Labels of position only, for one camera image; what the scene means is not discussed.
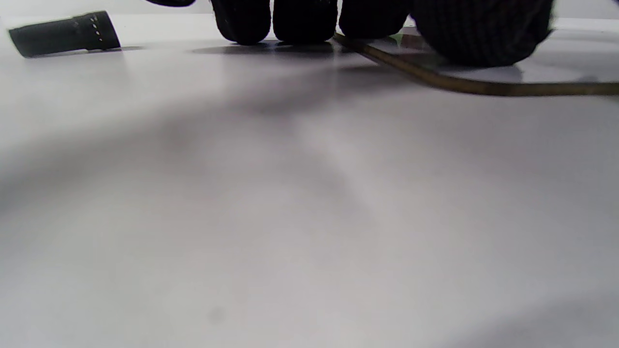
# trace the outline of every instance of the black cap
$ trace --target black cap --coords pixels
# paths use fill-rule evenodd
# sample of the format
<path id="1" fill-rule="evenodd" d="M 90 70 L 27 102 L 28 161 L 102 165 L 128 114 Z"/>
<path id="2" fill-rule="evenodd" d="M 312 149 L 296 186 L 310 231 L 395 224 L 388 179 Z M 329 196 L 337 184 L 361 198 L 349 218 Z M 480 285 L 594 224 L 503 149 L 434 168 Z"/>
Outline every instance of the black cap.
<path id="1" fill-rule="evenodd" d="M 24 57 L 75 50 L 119 48 L 116 31 L 105 11 L 9 30 L 11 40 Z"/>

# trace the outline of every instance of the white table surface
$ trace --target white table surface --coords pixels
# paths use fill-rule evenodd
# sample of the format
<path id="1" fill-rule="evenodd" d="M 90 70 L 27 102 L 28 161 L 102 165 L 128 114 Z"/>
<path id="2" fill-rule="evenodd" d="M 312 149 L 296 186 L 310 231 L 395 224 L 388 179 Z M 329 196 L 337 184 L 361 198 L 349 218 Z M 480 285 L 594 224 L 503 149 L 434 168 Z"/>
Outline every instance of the white table surface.
<path id="1" fill-rule="evenodd" d="M 0 347 L 617 346 L 617 98 L 140 18 L 0 49 Z"/>

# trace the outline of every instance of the gloved hand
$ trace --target gloved hand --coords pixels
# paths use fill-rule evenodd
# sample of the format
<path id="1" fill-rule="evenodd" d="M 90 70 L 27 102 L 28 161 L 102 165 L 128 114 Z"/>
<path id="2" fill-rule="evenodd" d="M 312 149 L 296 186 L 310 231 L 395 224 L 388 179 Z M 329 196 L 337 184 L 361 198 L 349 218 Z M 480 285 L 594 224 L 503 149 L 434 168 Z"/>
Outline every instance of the gloved hand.
<path id="1" fill-rule="evenodd" d="M 188 6 L 194 0 L 148 0 Z M 271 29 L 269 0 L 211 0 L 222 35 L 241 45 Z M 397 33 L 406 17 L 439 54 L 468 66 L 512 65 L 529 57 L 550 34 L 553 0 L 343 0 L 340 28 L 350 38 Z M 337 0 L 275 0 L 279 40 L 316 43 L 333 36 Z"/>

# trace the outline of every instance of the flat board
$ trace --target flat board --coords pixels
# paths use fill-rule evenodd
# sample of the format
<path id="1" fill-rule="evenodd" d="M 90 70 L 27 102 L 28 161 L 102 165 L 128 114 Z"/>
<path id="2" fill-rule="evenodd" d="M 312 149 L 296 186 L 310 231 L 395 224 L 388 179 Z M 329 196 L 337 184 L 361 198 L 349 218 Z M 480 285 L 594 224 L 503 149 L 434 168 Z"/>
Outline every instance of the flat board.
<path id="1" fill-rule="evenodd" d="M 618 95 L 619 33 L 555 30 L 538 50 L 509 67 L 471 68 L 449 64 L 414 27 L 391 37 L 336 41 L 434 87 L 505 95 Z"/>

